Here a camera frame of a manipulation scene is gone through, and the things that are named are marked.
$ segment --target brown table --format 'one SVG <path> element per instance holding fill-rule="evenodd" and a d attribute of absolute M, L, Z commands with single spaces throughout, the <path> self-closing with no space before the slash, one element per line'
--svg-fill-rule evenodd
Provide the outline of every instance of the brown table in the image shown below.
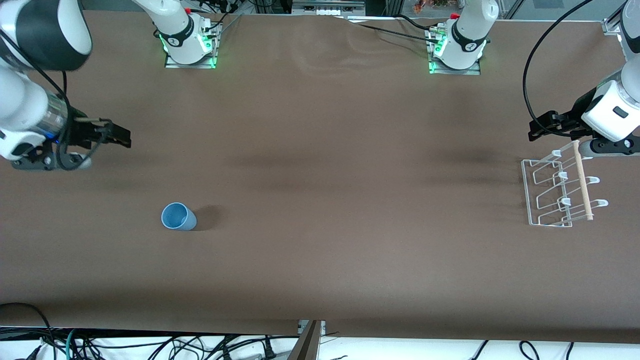
<path fill-rule="evenodd" d="M 133 148 L 73 173 L 0 162 L 2 301 L 66 327 L 640 341 L 640 162 L 586 163 L 611 202 L 594 222 L 527 225 L 519 161 L 565 143 L 527 141 L 522 69 L 548 23 L 496 23 L 483 74 L 456 77 L 332 17 L 243 17 L 218 69 L 166 70 L 144 13 L 86 16 L 69 98 Z M 532 105 L 566 111 L 622 63 L 599 24 L 563 24 Z M 173 201 L 197 231 L 162 227 Z"/>

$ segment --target blue cup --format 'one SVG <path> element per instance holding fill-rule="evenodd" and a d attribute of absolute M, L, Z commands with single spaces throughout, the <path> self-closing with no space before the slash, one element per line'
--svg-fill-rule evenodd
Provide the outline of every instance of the blue cup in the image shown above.
<path fill-rule="evenodd" d="M 196 215 L 181 202 L 173 202 L 162 210 L 162 224 L 171 230 L 189 231 L 196 227 Z"/>

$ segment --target teal cable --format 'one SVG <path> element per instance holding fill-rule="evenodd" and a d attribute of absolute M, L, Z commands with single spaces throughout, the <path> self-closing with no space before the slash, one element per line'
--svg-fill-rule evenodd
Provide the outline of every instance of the teal cable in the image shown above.
<path fill-rule="evenodd" d="M 76 332 L 75 329 L 71 330 L 69 332 L 69 335 L 67 336 L 67 344 L 65 345 L 65 352 L 67 353 L 67 360 L 71 360 L 71 339 L 74 337 L 74 332 Z"/>

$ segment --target white floor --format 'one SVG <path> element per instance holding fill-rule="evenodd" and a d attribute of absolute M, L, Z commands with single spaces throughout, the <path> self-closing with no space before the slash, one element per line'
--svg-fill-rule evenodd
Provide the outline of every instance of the white floor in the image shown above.
<path fill-rule="evenodd" d="M 255 336 L 243 336 L 235 342 Z M 96 340 L 96 345 L 134 345 L 143 343 L 157 343 L 168 338 L 118 338 Z M 202 338 L 205 348 L 212 348 L 222 337 L 208 336 Z M 293 348 L 296 339 L 272 340 L 271 344 L 276 353 L 286 352 Z M 376 338 L 323 338 L 318 360 L 334 360 L 346 356 L 345 360 L 469 360 L 482 341 L 472 340 L 408 340 L 408 339 L 376 339 Z M 565 360 L 568 343 L 554 343 L 532 341 L 541 360 Z M 16 360 L 26 358 L 39 341 L 0 341 L 0 360 Z M 106 360 L 147 360 L 156 346 L 130 349 L 102 349 L 102 356 Z M 156 360 L 167 360 L 171 346 L 167 346 L 156 357 Z M 231 352 L 233 360 L 247 359 L 262 354 L 260 343 L 248 345 Z M 219 354 L 211 357 L 216 360 Z M 44 346 L 38 360 L 53 359 L 51 347 Z M 65 355 L 58 351 L 58 359 L 64 360 Z M 523 359 L 518 341 L 489 341 L 479 360 Z M 571 352 L 570 360 L 636 360 L 640 359 L 640 345 L 576 343 Z M 182 351 L 175 360 L 196 360 L 196 355 Z"/>

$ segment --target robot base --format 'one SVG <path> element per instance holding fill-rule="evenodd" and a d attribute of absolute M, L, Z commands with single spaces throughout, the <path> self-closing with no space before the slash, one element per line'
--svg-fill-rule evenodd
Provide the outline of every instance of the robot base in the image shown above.
<path fill-rule="evenodd" d="M 427 53 L 429 55 L 429 73 L 430 74 L 447 74 L 447 75 L 480 75 L 480 61 L 476 60 L 476 62 L 468 69 L 457 70 L 452 69 L 442 62 L 439 58 L 437 58 L 434 53 L 439 49 L 446 39 L 446 31 L 445 24 L 440 23 L 437 27 L 433 26 L 430 30 L 424 31 L 424 36 L 428 39 L 436 39 L 439 43 L 434 44 L 431 42 L 427 42 Z"/>
<path fill-rule="evenodd" d="M 211 37 L 211 39 L 206 40 L 205 44 L 210 44 L 212 47 L 212 51 L 209 54 L 206 54 L 202 59 L 200 59 L 200 61 L 192 64 L 181 64 L 177 63 L 171 58 L 171 56 L 169 56 L 169 54 L 167 54 L 164 60 L 164 67 L 166 69 L 215 69 L 216 64 L 218 63 L 218 50 L 220 49 L 220 36 L 222 34 L 222 27 L 223 24 L 218 24 L 215 28 L 209 31 L 208 35 Z"/>

